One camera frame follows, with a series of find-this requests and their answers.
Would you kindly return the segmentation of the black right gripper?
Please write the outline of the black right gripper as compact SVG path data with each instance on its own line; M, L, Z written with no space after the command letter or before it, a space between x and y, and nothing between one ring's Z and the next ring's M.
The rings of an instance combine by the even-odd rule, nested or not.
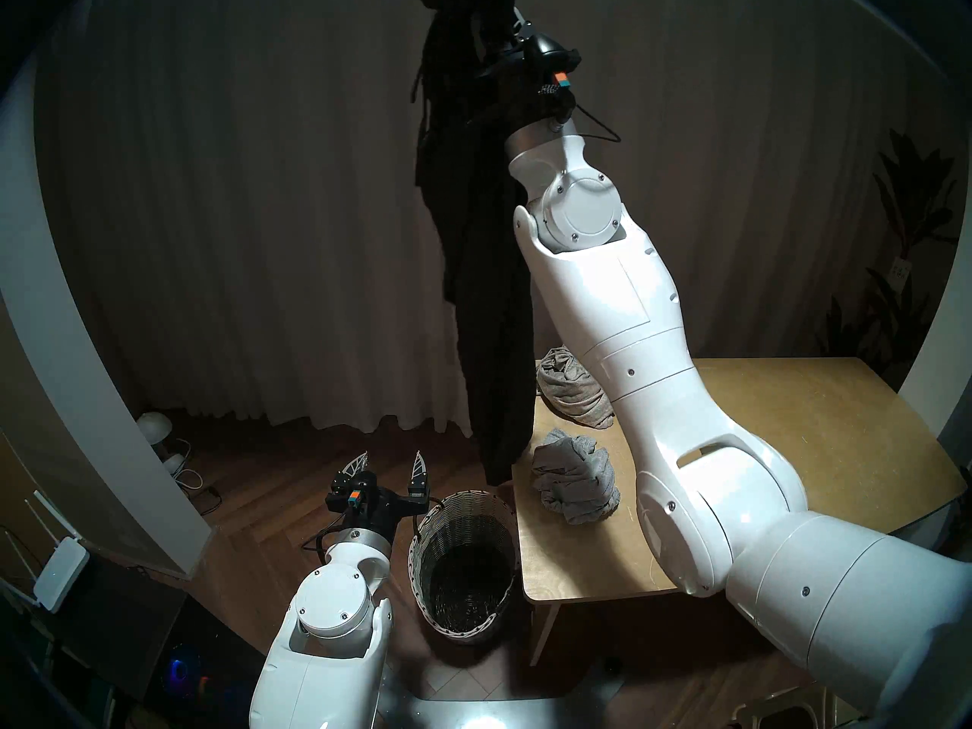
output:
M547 120L562 128L571 120L576 99L570 74L578 50L568 50L544 33L533 33L520 10L513 10L511 46L493 57L486 80L495 90L500 118L509 128Z

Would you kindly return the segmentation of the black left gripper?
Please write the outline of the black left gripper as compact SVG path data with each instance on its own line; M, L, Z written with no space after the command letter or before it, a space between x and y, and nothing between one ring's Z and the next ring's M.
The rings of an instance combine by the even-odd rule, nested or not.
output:
M377 475L368 470L368 451L339 470L327 494L328 510L341 516L341 531L368 530L385 540L394 539L402 519L425 515L430 503L428 471L420 451L404 495L378 484Z

